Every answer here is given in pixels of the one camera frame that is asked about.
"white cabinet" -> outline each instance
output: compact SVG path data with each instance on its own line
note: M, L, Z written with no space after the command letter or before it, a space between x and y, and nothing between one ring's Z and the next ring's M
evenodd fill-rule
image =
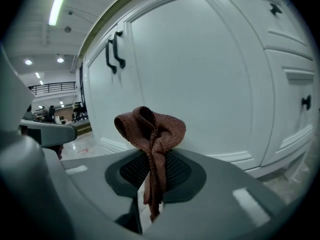
M183 120L180 148L259 176L307 150L316 64L281 0L132 0L120 12L84 58L90 121L108 152L131 148L114 118L138 106Z

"brown cloth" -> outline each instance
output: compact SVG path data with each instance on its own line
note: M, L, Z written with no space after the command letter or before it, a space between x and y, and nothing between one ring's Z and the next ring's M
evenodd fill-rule
M173 116L152 112L146 106L118 115L114 125L126 140L149 158L150 173L145 180L143 203L149 204L153 221L159 214L159 204L166 191L166 154L183 140L186 125Z

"fluorescent light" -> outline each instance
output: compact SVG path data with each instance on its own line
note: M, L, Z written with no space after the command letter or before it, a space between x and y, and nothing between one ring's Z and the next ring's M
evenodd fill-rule
M49 25L50 26L55 26L57 24L59 11L60 11L60 8L61 8L63 1L64 0L54 0L52 8L51 8L50 18L49 18Z

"tile floor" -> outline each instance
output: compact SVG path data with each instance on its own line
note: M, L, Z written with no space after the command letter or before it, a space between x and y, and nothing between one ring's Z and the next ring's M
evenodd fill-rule
M63 145L62 160L80 159L103 156L102 148L96 143L93 132L80 135L76 140ZM308 190L309 184L316 175L320 164L320 119L313 137L312 145L303 165L292 180L287 180L284 170L278 170L259 180L274 191L286 204L289 204ZM150 225L150 210L143 204L144 184L138 190L138 208L142 230L145 231Z

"black cabinet handle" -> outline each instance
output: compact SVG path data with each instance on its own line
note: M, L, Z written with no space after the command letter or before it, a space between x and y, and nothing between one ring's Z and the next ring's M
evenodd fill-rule
M106 61L106 64L111 68L111 70L112 70L112 73L117 73L117 67L116 66L114 66L114 65L111 65L110 63L109 63L109 43L113 43L113 41L112 40L107 40L106 41L106 44L105 44L105 61Z
M117 43L117 36L121 37L122 33L123 33L122 31L119 31L119 32L116 31L114 33L113 54L114 54L114 58L120 63L120 68L123 69L126 66L126 61L123 58L119 58L119 56L118 56L118 43Z
M306 98L303 98L301 100L301 104L306 105L306 110L309 110L311 108L311 95L308 95Z
M272 9L270 12L272 12L273 15L276 15L276 13L282 14L282 11L279 9L279 7L275 3L270 3L272 6Z

